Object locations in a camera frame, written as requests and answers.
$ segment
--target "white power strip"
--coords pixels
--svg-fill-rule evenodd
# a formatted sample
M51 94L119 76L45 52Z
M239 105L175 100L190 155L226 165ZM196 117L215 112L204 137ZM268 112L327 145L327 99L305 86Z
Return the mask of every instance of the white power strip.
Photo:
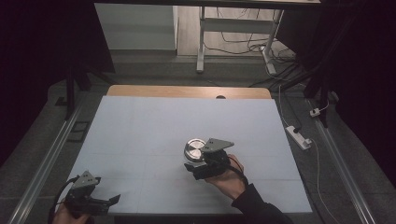
M286 131L288 131L288 134L290 134L290 136L294 139L294 141L297 143L297 145L302 149L302 150L306 150L308 148L311 148L311 143L312 141L307 138L303 138L303 136L300 133L295 133L294 132L295 128L294 126L289 126L286 128Z

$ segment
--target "round metallic object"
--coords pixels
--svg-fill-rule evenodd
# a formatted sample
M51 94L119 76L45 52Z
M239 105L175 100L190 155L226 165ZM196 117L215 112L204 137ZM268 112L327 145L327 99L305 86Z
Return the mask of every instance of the round metallic object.
M184 147L184 156L189 161L199 162L202 161L202 152L201 148L206 144L204 140L194 138L187 142Z

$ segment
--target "forearm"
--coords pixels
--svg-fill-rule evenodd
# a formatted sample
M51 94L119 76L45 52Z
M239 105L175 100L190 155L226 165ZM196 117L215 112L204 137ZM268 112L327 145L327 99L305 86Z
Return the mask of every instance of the forearm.
M292 221L279 209L262 200L253 184L236 198L232 207L238 208L253 223L290 224Z

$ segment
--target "white metal desk leg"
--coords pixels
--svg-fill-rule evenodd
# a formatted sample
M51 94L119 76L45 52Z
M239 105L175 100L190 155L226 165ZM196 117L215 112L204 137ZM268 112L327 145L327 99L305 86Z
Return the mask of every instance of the white metal desk leg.
M272 46L272 44L274 42L274 38L275 38L275 35L276 35L277 27L279 25L280 17L282 16L282 13L283 13L283 10L276 10L276 12L275 12L276 16L275 16L275 19L274 19L273 26L271 28L270 36L268 37L267 45L265 46L264 50L262 51L262 57L264 57L265 66L267 66L267 70L268 70L270 75L275 75L276 74L276 70L274 68L274 65L271 63L270 50L271 50L271 46Z
M204 72L204 32L205 32L205 7L200 7L200 34L199 34L199 48L197 56L197 73Z

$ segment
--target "wooden floor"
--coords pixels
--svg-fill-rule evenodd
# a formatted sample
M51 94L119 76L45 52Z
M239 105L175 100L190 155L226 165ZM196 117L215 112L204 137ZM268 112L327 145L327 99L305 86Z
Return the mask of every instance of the wooden floor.
M273 18L274 11L271 9L253 9L253 8L219 8L219 18L228 19L240 19L240 20L264 20L270 21ZM215 7L207 7L205 9L205 16L207 18L217 18L218 12ZM199 8L198 7L178 7L178 35L177 35L177 55L179 56L196 56L199 45ZM223 33L224 38L227 41L248 41L252 34L235 34L235 33ZM204 42L207 47L211 49L205 49L206 56L257 56L262 55L259 52L248 52L244 54L231 54L213 49L223 49L230 52L245 52L249 50L250 46L257 44L266 43L268 35L254 34L250 41L243 43L230 43L224 41L219 32L205 32ZM272 49L275 53L278 53L282 49L286 49L282 43L276 41ZM288 50L284 52L282 56L292 56L293 52Z

